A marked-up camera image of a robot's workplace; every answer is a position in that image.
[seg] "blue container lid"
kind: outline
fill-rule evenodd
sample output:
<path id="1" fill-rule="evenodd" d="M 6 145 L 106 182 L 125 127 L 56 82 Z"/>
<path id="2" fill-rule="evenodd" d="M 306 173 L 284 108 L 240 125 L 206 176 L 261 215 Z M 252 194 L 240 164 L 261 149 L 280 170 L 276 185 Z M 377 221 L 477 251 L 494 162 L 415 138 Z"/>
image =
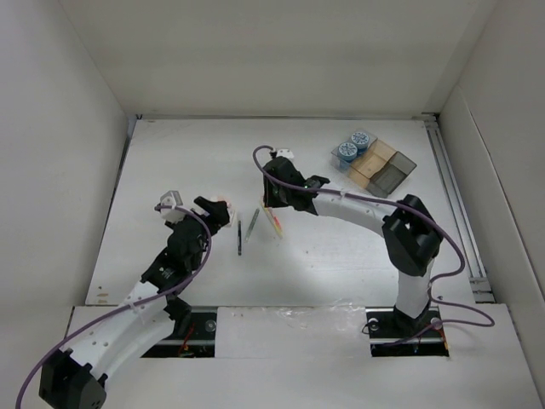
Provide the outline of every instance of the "blue container lid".
<path id="1" fill-rule="evenodd" d="M 337 152 L 339 153 L 339 158 L 347 162 L 352 162 L 358 156 L 358 148 L 351 142 L 343 142 L 339 145 Z"/>
<path id="2" fill-rule="evenodd" d="M 352 136 L 350 136 L 350 142 L 358 149 L 367 148 L 369 145 L 369 135 L 361 131 L 354 132 Z"/>

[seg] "transparent plastic box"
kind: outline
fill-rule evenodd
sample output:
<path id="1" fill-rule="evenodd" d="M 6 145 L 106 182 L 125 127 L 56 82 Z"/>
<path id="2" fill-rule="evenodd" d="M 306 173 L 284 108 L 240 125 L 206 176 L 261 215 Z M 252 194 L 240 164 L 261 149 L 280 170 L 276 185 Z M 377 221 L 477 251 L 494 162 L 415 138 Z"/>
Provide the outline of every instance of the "transparent plastic box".
<path id="1" fill-rule="evenodd" d="M 347 162 L 339 157 L 336 147 L 331 151 L 331 164 L 373 196 L 387 198 L 416 164 L 376 136 L 366 133 L 370 137 L 367 151 Z"/>

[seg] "round container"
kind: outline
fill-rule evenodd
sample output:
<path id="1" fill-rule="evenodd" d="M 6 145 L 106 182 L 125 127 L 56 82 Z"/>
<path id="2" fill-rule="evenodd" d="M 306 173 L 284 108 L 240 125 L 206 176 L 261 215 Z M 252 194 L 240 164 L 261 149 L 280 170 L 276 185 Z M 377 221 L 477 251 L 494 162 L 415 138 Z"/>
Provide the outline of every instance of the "round container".
<path id="1" fill-rule="evenodd" d="M 358 148 L 351 142 L 343 142 L 337 148 L 337 157 L 339 160 L 339 168 L 347 170 L 350 163 L 358 157 Z"/>
<path id="2" fill-rule="evenodd" d="M 369 135 L 362 131 L 356 131 L 350 136 L 350 142 L 358 149 L 358 156 L 363 154 L 369 146 Z"/>

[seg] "black pen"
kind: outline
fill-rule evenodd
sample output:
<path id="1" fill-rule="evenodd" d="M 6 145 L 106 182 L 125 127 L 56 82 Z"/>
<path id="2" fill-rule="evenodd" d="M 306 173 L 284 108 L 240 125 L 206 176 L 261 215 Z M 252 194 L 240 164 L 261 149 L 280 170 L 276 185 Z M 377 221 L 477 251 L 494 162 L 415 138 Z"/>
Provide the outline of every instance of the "black pen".
<path id="1" fill-rule="evenodd" d="M 238 217 L 238 255 L 242 256 L 242 220 Z"/>

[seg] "cable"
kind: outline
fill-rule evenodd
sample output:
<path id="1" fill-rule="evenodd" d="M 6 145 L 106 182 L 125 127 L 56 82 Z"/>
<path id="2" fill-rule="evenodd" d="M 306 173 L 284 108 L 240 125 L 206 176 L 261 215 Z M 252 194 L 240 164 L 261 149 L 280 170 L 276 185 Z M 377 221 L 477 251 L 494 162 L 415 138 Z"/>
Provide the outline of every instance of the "cable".
<path id="1" fill-rule="evenodd" d="M 163 292 L 161 292 L 159 294 L 156 294 L 154 296 L 144 298 L 143 300 L 135 302 L 134 305 L 136 307 L 138 307 L 138 306 L 140 306 L 142 304 L 146 304 L 148 302 L 157 300 L 160 297 L 168 296 L 169 294 L 172 294 L 173 292 L 184 290 L 193 281 L 193 279 L 197 276 L 197 274 L 200 273 L 200 271 L 204 267 L 204 264 L 206 264 L 206 262 L 208 261 L 208 258 L 210 256 L 210 251 L 212 250 L 212 233 L 208 229 L 208 226 L 206 226 L 206 223 L 200 217 L 196 216 L 193 212 L 191 212 L 191 211 L 189 211 L 187 209 L 184 209 L 183 207 L 180 207 L 180 206 L 163 206 L 163 205 L 160 205 L 160 204 L 155 206 L 155 210 L 173 209 L 173 208 L 185 213 L 186 215 L 188 215 L 190 217 L 193 217 L 195 220 L 197 220 L 199 223 L 201 223 L 201 225 L 204 228 L 204 231 L 206 232 L 206 236 L 208 238 L 208 246 L 207 246 L 207 249 L 206 249 L 206 254 L 204 255 L 204 258 L 203 258 L 203 260 L 201 262 L 201 265 L 198 266 L 198 268 L 195 270 L 195 272 L 192 275 L 190 275 L 189 277 L 184 279 L 180 284 L 168 289 L 167 291 L 163 291 Z M 48 351 L 48 353 L 46 355 L 44 355 L 43 358 L 31 369 L 31 371 L 28 374 L 28 376 L 26 377 L 25 381 L 23 381 L 23 384 L 21 385 L 20 390 L 19 390 L 19 394 L 17 395 L 17 401 L 15 402 L 15 409 L 21 409 L 21 405 L 22 405 L 22 402 L 23 402 L 23 396 L 25 395 L 26 389 L 28 388 L 28 385 L 30 384 L 32 378 L 34 377 L 34 375 L 36 375 L 36 373 L 40 370 L 40 368 L 47 361 L 47 359 L 57 349 L 59 349 L 60 347 L 62 347 L 66 343 L 69 343 L 72 339 L 74 339 L 78 335 L 82 334 L 83 332 L 87 331 L 90 327 L 100 323 L 103 320 L 107 320 L 108 318 L 111 318 L 114 315 L 120 314 L 123 311 L 126 311 L 128 309 L 130 309 L 130 306 L 129 305 L 124 305 L 124 306 L 122 306 L 120 308 L 117 308 L 117 309 L 114 309 L 113 311 L 110 311 L 109 313 L 101 315 L 97 319 L 92 320 L 88 324 L 86 324 L 86 325 L 82 326 L 81 328 L 79 328 L 78 330 L 74 331 L 72 334 L 70 334 L 68 337 L 65 337 L 62 341 L 58 342 L 52 349 L 50 349 Z"/>
<path id="2" fill-rule="evenodd" d="M 487 313 L 485 313 L 484 311 L 481 311 L 478 308 L 472 307 L 470 305 L 460 304 L 458 302 L 441 301 L 441 300 L 433 297 L 433 295 L 432 295 L 432 284 L 435 281 L 437 281 L 438 279 L 445 279 L 447 277 L 453 277 L 455 275 L 458 275 L 466 267 L 466 260 L 465 260 L 465 258 L 463 256 L 463 253 L 462 253 L 462 250 L 460 249 L 460 247 L 458 247 L 458 245 L 456 244 L 454 239 L 440 225 L 438 225 L 434 220 L 432 220 L 428 216 L 424 215 L 420 211 L 415 210 L 412 207 L 407 206 L 406 204 L 394 202 L 392 200 L 371 198 L 371 197 L 368 197 L 368 196 L 360 196 L 358 194 L 354 194 L 354 193 L 350 193 L 350 192 L 341 192 L 341 191 L 335 190 L 335 189 L 305 188 L 305 187 L 300 187 L 300 186 L 296 186 L 296 185 L 291 185 L 289 183 L 286 183 L 285 181 L 281 181 L 281 180 L 277 179 L 276 177 L 274 177 L 272 175 L 269 175 L 269 173 L 267 173 L 267 171 L 264 170 L 263 167 L 260 165 L 259 160 L 257 159 L 257 153 L 262 149 L 268 149 L 269 151 L 274 150 L 274 148 L 269 146 L 269 145 L 258 146 L 256 149 L 254 149 L 254 152 L 252 153 L 252 158 L 254 159 L 254 163 L 255 163 L 255 166 L 257 166 L 257 169 L 259 169 L 259 171 L 272 183 L 275 183 L 275 184 L 277 184 L 279 186 L 287 187 L 288 189 L 298 190 L 300 192 L 326 193 L 326 194 L 332 194 L 334 196 L 342 196 L 342 197 L 349 198 L 349 199 L 352 199 L 352 200 L 361 200 L 363 202 L 378 203 L 379 205 L 388 205 L 388 206 L 397 207 L 397 208 L 399 208 L 401 210 L 412 213 L 413 215 L 415 215 L 417 217 L 420 217 L 429 227 L 431 227 L 434 230 L 436 230 L 437 232 L 439 232 L 439 234 L 446 241 L 448 241 L 450 246 L 452 246 L 452 248 L 454 249 L 456 255 L 460 259 L 460 267 L 458 267 L 456 270 L 451 271 L 449 273 L 438 274 L 438 275 L 432 277 L 429 280 L 429 287 L 427 288 L 427 294 L 429 296 L 429 299 L 431 301 L 437 303 L 437 304 L 446 305 L 446 306 L 449 306 L 449 307 L 457 307 L 457 308 L 468 309 L 470 311 L 473 311 L 473 312 L 475 312 L 477 314 L 482 315 L 489 322 L 480 323 L 480 322 L 474 322 L 474 321 L 468 321 L 468 320 L 455 320 L 455 319 L 440 320 L 437 323 L 434 323 L 433 325 L 432 324 L 427 325 L 426 327 L 421 329 L 419 332 L 417 332 L 416 334 L 414 334 L 414 335 L 412 335 L 410 337 L 399 339 L 398 341 L 395 341 L 393 343 L 385 343 L 383 345 L 385 345 L 385 346 L 396 346 L 396 345 L 400 345 L 402 343 L 407 343 L 407 342 L 409 342 L 409 341 L 411 341 L 411 340 L 413 340 L 415 338 L 418 338 L 420 335 L 422 335 L 426 331 L 429 331 L 430 329 L 434 328 L 438 324 L 450 323 L 450 324 L 464 324 L 464 325 L 474 325 L 474 326 L 483 326 L 483 327 L 491 327 L 491 326 L 494 326 L 496 324 L 496 322 L 494 321 L 494 319 L 491 316 L 489 316 Z"/>
<path id="3" fill-rule="evenodd" d="M 190 336 L 195 331 L 195 323 L 193 322 L 191 327 L 189 328 L 189 331 L 187 332 L 186 337 L 184 338 L 184 342 L 181 343 L 180 349 L 178 349 L 178 356 L 181 355 L 182 352 L 184 352 L 184 349 L 186 348 L 187 341 L 189 340 Z"/>

